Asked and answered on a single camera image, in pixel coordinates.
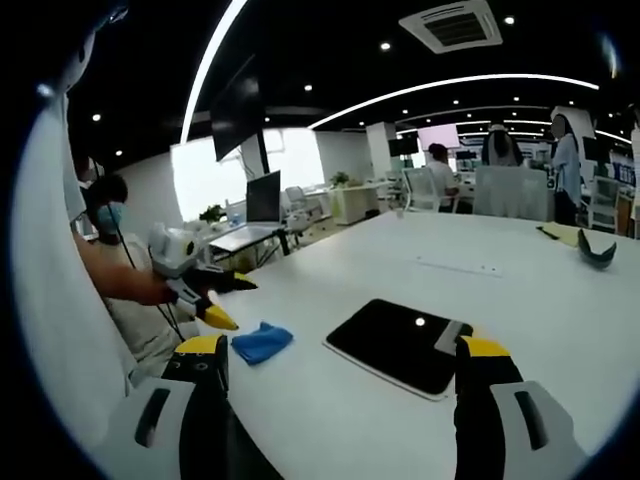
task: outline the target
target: window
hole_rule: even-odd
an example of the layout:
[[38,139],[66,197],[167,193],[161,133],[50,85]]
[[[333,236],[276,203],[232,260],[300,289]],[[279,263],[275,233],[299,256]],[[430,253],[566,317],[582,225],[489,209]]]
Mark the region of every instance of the window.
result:
[[216,162],[211,137],[171,147],[171,164],[180,213],[185,222],[197,220],[207,207],[244,199],[247,177],[240,161],[240,149]]
[[[280,134],[281,143],[276,133]],[[264,136],[269,170],[280,170],[283,191],[288,187],[305,188],[324,183],[320,150],[313,131],[306,128],[266,130]]]

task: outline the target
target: ceiling air conditioner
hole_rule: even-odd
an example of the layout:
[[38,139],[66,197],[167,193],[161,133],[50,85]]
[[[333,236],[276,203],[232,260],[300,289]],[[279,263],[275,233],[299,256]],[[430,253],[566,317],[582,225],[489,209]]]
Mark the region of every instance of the ceiling air conditioner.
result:
[[434,53],[502,44],[498,24],[485,0],[442,5],[398,23]]

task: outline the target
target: curved light strip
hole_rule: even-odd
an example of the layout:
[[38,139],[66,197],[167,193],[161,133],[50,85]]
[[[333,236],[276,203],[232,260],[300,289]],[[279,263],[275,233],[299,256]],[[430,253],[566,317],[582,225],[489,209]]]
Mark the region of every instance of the curved light strip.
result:
[[205,50],[200,66],[198,67],[196,78],[191,86],[191,93],[189,94],[189,101],[187,102],[187,111],[184,114],[184,122],[182,124],[182,133],[180,134],[181,145],[187,143],[189,129],[191,128],[191,121],[193,120],[193,113],[196,111],[196,105],[198,103],[198,98],[200,97],[202,85],[207,77],[213,58],[216,56],[216,53],[218,53],[222,40],[224,40],[229,28],[231,28],[234,20],[246,3],[247,0],[231,0],[227,10],[220,19],[220,23],[218,23],[218,26],[211,36],[211,40],[209,40],[209,45],[207,45],[207,49]]
[[537,120],[505,120],[504,123],[528,123],[530,125],[551,125],[551,122],[539,122]]
[[620,140],[621,142],[628,143],[629,145],[632,144],[631,140],[627,140],[626,138],[619,137],[617,135],[614,135],[613,133],[607,133],[607,132],[603,132],[601,130],[596,130],[596,133],[598,135],[604,135],[605,137],[610,137],[610,138],[613,138],[615,140]]
[[314,128],[317,128],[320,125],[324,125],[325,123],[330,122],[331,120],[335,120],[336,118],[346,115],[347,113],[355,112],[356,110],[360,110],[361,108],[368,107],[369,105],[373,105],[374,103],[382,102],[384,100],[389,100],[390,98],[394,98],[394,97],[399,97],[400,95],[406,95],[407,93],[426,90],[428,88],[442,87],[444,85],[454,85],[456,83],[477,82],[479,80],[501,80],[501,79],[551,80],[553,82],[572,83],[573,85],[591,88],[593,90],[600,89],[598,85],[595,85],[593,83],[583,82],[581,80],[574,80],[573,78],[556,77],[553,75],[539,75],[536,73],[494,73],[491,75],[474,75],[471,77],[450,78],[448,80],[439,80],[437,82],[424,83],[422,85],[416,85],[415,87],[404,88],[396,92],[387,93],[386,95],[372,98],[371,100],[367,100],[366,102],[359,103],[358,105],[345,108],[344,110],[341,110],[338,113],[329,115],[327,118],[323,118],[322,120],[309,125],[307,128],[313,130]]

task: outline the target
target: desk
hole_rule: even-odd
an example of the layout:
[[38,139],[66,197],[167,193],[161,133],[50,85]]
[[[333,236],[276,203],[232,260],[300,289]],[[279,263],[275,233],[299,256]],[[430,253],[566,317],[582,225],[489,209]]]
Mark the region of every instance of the desk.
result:
[[[455,397],[430,402],[322,345],[373,298],[469,322],[499,341],[524,378],[539,381],[572,415],[578,443],[593,454],[638,387],[640,244],[588,232],[596,250],[618,242],[612,265],[599,272],[537,225],[390,212],[252,272],[257,290],[221,296],[239,333],[266,320],[295,335],[257,367],[229,354],[231,405],[280,474],[454,477]],[[481,265],[500,276],[456,270]]]

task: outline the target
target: wall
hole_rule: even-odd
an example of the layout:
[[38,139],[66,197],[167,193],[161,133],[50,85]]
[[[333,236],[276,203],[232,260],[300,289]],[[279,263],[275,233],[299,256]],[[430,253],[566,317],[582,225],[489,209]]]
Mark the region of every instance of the wall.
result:
[[345,172],[361,182],[373,177],[373,163],[367,136],[363,133],[316,132],[324,181]]
[[174,186],[169,152],[148,158],[118,171],[129,187],[127,211],[122,230],[147,241],[155,222],[182,227],[182,215]]

